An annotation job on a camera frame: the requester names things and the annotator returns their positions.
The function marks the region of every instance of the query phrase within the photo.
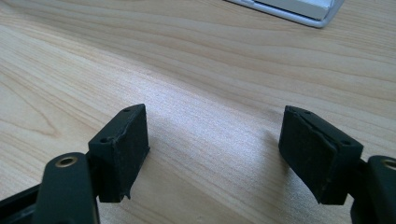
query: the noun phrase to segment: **black clamp jaw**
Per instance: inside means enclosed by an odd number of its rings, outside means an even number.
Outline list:
[[[121,110],[90,142],[89,151],[47,163],[40,185],[0,202],[0,223],[100,223],[95,198],[119,203],[149,153],[146,108]]]
[[[361,160],[363,145],[316,114],[286,106],[279,151],[318,203],[344,204],[355,224],[396,223],[396,160]]]

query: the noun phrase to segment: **wood grain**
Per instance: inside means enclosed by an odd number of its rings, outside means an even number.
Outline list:
[[[396,157],[396,2],[322,30],[220,0],[0,2],[0,200],[144,103],[151,151],[102,223],[349,223],[277,150],[283,109]]]

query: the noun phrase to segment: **small hole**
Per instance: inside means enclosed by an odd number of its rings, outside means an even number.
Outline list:
[[[382,163],[389,169],[395,170],[396,171],[396,161],[391,161],[391,160],[382,160]]]
[[[113,137],[107,137],[107,138],[102,138],[100,140],[100,143],[108,143],[109,141],[111,141],[113,139]]]
[[[64,167],[73,165],[74,163],[77,162],[77,160],[78,160],[77,157],[62,158],[55,163],[55,166],[64,168]]]
[[[341,143],[346,146],[350,146],[350,142],[347,140],[342,140]]]

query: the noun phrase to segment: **wooden table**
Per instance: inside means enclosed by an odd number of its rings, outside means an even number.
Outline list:
[[[349,223],[278,153],[285,105],[396,157],[396,1],[325,29],[220,0],[0,2],[0,200],[144,103],[151,151],[102,223]]]

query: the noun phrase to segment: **white device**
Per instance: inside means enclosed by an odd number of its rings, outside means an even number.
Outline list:
[[[324,27],[344,0],[227,0],[307,26]]]

